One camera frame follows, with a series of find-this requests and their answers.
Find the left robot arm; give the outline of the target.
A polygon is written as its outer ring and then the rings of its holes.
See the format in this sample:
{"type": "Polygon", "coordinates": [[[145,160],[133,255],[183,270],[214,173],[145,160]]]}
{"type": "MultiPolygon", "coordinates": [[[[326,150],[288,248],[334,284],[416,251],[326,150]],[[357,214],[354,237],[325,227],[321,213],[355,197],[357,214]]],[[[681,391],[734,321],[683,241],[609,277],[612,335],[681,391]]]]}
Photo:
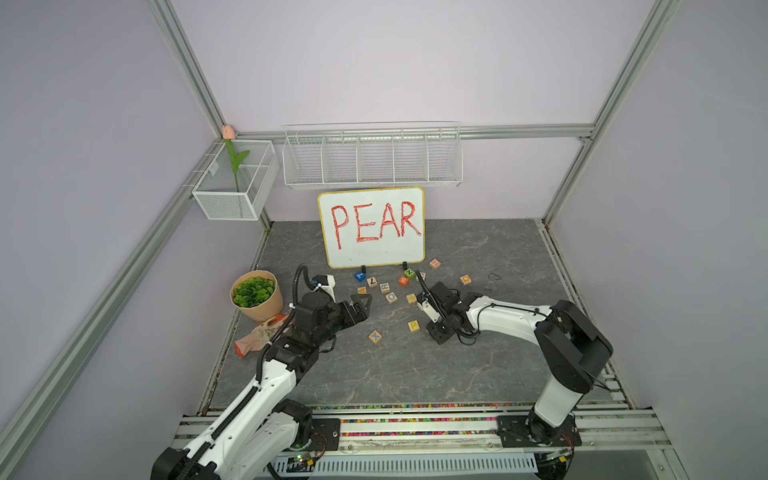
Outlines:
{"type": "Polygon", "coordinates": [[[312,444],[312,410],[288,395],[338,332],[364,322],[372,296],[334,302],[323,291],[305,294],[262,351],[250,384],[184,448],[167,448],[152,479],[252,479],[282,451],[312,444]]]}

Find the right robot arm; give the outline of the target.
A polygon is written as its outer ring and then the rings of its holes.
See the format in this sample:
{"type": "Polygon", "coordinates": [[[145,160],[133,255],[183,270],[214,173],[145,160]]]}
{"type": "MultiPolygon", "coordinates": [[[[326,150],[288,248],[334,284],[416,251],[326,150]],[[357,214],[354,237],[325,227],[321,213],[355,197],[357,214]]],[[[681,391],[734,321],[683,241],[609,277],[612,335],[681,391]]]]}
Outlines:
{"type": "Polygon", "coordinates": [[[560,438],[572,410],[599,383],[614,352],[606,336],[568,300],[523,305],[478,293],[461,295],[437,282],[417,295],[417,305],[430,319],[427,331],[438,344],[491,332],[540,348],[550,377],[522,422],[523,438],[535,445],[549,446],[560,438]]]}

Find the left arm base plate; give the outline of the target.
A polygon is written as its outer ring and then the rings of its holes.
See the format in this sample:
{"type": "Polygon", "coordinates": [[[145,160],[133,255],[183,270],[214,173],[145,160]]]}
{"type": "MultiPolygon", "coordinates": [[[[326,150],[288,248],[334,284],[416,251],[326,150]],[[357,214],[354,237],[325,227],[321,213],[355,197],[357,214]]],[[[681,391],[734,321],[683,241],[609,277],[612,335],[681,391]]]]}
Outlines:
{"type": "Polygon", "coordinates": [[[319,418],[299,424],[292,451],[337,451],[341,440],[339,418],[319,418]]]}

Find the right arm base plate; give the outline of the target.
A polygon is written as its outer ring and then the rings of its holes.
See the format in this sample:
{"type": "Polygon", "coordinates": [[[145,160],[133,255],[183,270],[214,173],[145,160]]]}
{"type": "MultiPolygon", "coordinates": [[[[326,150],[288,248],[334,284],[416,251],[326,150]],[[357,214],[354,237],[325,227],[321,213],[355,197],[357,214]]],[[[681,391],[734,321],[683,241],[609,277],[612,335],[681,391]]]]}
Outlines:
{"type": "Polygon", "coordinates": [[[496,418],[496,422],[496,433],[504,448],[582,445],[573,414],[568,415],[559,427],[549,425],[532,412],[526,415],[500,415],[496,418]]]}

